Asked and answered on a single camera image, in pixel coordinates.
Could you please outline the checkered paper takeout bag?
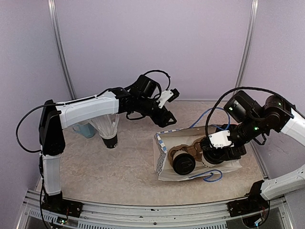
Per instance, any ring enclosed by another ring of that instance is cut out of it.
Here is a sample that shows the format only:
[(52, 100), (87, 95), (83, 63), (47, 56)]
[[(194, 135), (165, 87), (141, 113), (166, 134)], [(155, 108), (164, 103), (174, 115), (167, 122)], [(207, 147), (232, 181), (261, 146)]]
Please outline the checkered paper takeout bag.
[(153, 139), (154, 170), (161, 181), (186, 181), (203, 177), (215, 182), (223, 173), (240, 169), (239, 159), (218, 165), (202, 162), (200, 140), (205, 137), (204, 126), (158, 132)]

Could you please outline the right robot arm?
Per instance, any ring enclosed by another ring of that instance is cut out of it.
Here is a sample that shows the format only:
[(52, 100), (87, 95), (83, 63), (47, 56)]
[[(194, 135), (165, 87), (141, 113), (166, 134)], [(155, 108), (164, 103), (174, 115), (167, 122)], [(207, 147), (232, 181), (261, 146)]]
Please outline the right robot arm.
[[(228, 140), (234, 146), (241, 146), (259, 135), (269, 135), (271, 130), (283, 133), (300, 144), (305, 143), (305, 119), (287, 101), (278, 95), (267, 98), (260, 106), (246, 92), (237, 92), (224, 106), (230, 116), (238, 123), (230, 129)], [(244, 208), (255, 211), (263, 200), (271, 200), (305, 186), (305, 167), (261, 182), (255, 182), (250, 197), (244, 200)]]

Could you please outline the black plastic cup lid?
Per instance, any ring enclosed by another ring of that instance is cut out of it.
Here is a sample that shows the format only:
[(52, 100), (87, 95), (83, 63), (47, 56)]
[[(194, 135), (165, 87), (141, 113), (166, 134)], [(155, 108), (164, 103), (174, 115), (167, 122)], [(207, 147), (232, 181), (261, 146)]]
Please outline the black plastic cup lid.
[(218, 165), (224, 160), (222, 157), (225, 155), (224, 149), (215, 149), (215, 150), (209, 150), (209, 151), (203, 151), (203, 157), (206, 162), (212, 165)]

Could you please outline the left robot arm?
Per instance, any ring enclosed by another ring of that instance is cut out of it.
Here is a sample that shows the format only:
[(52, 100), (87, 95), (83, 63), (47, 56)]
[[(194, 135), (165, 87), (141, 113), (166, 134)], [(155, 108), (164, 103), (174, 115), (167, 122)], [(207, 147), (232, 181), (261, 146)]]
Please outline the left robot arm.
[(179, 95), (177, 89), (166, 88), (163, 91), (159, 83), (142, 74), (125, 88), (110, 88), (97, 95), (62, 103), (46, 101), (39, 124), (39, 142), (49, 206), (56, 212), (62, 212), (67, 207), (66, 200), (59, 196), (62, 194), (60, 158), (65, 149), (65, 128), (102, 115), (129, 115), (134, 112), (150, 117), (154, 124), (164, 128), (177, 122), (165, 103), (172, 102)]

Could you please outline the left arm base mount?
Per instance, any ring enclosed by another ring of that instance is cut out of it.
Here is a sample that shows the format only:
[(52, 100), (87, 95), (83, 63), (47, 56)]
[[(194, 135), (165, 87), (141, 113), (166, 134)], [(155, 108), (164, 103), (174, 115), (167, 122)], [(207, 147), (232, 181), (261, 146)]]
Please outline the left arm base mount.
[(79, 218), (83, 204), (78, 201), (64, 199), (62, 193), (50, 196), (45, 194), (42, 202), (42, 209), (67, 217)]

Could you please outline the right aluminium corner post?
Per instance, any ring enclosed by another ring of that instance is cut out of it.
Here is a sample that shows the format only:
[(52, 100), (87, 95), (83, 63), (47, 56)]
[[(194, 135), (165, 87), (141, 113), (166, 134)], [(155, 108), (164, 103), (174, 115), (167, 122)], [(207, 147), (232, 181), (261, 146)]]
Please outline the right aluminium corner post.
[(251, 2), (251, 9), (250, 9), (250, 16), (249, 16), (249, 22), (248, 22), (248, 27), (247, 27), (247, 33), (246, 33), (246, 38), (245, 38), (245, 44), (244, 44), (244, 50), (241, 58), (241, 63), (237, 75), (237, 79), (235, 82), (235, 88), (242, 86), (242, 82), (244, 79), (244, 74), (251, 50), (251, 44), (252, 44), (252, 39), (253, 39), (253, 34), (254, 34), (254, 29), (255, 29), (255, 23), (256, 23), (256, 18), (257, 18), (257, 12), (258, 12), (258, 5), (259, 5), (259, 0), (252, 0)]

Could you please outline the aluminium corner post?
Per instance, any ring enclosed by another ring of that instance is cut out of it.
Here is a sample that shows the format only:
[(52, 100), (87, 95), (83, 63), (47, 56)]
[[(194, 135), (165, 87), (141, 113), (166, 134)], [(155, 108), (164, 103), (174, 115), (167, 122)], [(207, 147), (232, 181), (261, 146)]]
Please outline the aluminium corner post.
[(237, 79), (235, 82), (235, 88), (242, 86), (242, 82), (244, 79), (244, 74), (251, 50), (251, 44), (252, 44), (252, 39), (253, 39), (253, 34), (254, 34), (254, 29), (255, 29), (255, 23), (256, 23), (256, 18), (257, 18), (257, 12), (258, 12), (258, 5), (259, 5), (259, 0), (252, 0), (251, 2), (251, 9), (250, 9), (250, 16), (249, 16), (249, 22), (248, 22), (248, 27), (247, 27), (247, 33), (246, 33), (246, 38), (245, 38), (245, 44), (244, 44), (244, 50), (241, 58), (241, 63), (237, 75)]
[(50, 18), (51, 18), (51, 24), (52, 24), (52, 29), (53, 29), (53, 34), (55, 38), (55, 43), (57, 47), (57, 52), (63, 72), (63, 77), (64, 81), (66, 83), (67, 89), (68, 89), (68, 94), (72, 100), (76, 99), (76, 93), (72, 84), (72, 80), (70, 77), (68, 65), (66, 62), (66, 57), (64, 53), (64, 48), (61, 40), (61, 33), (60, 33), (60, 26), (59, 26), (59, 21), (58, 21), (58, 16), (57, 16), (57, 9), (56, 9), (56, 2), (55, 0), (48, 0), (48, 8), (49, 8), (49, 13), (50, 13)]

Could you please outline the black paper cup with straws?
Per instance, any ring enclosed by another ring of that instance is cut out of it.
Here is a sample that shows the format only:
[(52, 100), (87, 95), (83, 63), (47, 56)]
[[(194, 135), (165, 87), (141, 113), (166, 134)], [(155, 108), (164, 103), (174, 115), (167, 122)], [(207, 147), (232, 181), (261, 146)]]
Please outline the black paper cup with straws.
[(111, 136), (101, 136), (104, 144), (107, 148), (113, 149), (118, 145), (118, 137), (117, 133), (111, 135)]

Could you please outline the aluminium front rail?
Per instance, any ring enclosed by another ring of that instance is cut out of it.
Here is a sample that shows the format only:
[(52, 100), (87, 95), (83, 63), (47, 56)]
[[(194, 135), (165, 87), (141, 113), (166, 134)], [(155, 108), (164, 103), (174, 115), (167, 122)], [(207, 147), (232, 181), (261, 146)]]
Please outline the aluminium front rail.
[(83, 201), (66, 214), (40, 209), (27, 193), (16, 229), (292, 229), (284, 198), (256, 212), (234, 213), (228, 201), (180, 206), (128, 206)]

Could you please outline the left aluminium corner post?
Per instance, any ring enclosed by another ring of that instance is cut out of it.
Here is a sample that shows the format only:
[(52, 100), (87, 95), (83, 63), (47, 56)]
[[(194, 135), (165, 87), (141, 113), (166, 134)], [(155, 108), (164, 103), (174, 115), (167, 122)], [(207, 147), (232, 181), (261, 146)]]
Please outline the left aluminium corner post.
[(55, 38), (55, 43), (57, 47), (57, 52), (63, 72), (63, 77), (64, 81), (66, 83), (67, 89), (68, 89), (68, 94), (72, 100), (76, 99), (76, 93), (72, 84), (72, 80), (70, 77), (68, 65), (66, 62), (66, 57), (64, 53), (64, 48), (61, 40), (61, 33), (60, 33), (60, 26), (59, 26), (59, 21), (58, 21), (58, 16), (57, 16), (57, 9), (56, 9), (56, 2), (55, 0), (48, 0), (48, 8), (49, 8), (49, 13), (50, 13), (50, 18), (51, 18), (51, 24), (52, 24), (52, 29), (53, 29), (53, 34)]

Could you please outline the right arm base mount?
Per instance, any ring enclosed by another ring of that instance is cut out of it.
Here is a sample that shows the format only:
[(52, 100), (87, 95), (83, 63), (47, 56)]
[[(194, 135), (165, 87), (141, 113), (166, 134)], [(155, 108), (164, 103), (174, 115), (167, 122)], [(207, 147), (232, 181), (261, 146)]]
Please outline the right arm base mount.
[(261, 196), (263, 182), (263, 180), (254, 182), (246, 198), (227, 203), (230, 217), (250, 214), (270, 207), (269, 201)]

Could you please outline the light blue ceramic mug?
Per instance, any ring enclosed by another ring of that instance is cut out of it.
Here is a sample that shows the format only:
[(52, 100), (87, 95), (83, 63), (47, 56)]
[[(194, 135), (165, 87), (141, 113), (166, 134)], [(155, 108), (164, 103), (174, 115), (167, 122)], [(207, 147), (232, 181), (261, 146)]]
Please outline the light blue ceramic mug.
[(85, 138), (92, 138), (95, 135), (95, 128), (88, 121), (76, 123), (72, 128), (74, 132)]

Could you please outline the white paper coffee cup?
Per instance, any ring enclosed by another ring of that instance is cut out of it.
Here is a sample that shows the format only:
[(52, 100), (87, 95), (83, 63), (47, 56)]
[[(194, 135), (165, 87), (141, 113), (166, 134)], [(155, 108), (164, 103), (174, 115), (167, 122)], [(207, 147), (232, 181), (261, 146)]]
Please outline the white paper coffee cup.
[(209, 167), (209, 168), (214, 167), (214, 164), (209, 163), (209, 162), (205, 159), (204, 155), (202, 155), (202, 164), (203, 164), (205, 167)]

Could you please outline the bundle of wrapped white straws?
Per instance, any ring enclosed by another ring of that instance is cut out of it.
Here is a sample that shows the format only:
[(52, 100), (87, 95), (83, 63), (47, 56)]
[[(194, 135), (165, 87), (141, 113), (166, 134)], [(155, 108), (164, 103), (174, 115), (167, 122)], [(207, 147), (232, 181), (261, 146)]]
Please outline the bundle of wrapped white straws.
[(92, 118), (89, 122), (102, 138), (111, 139), (117, 135), (119, 120), (118, 114), (106, 114)]

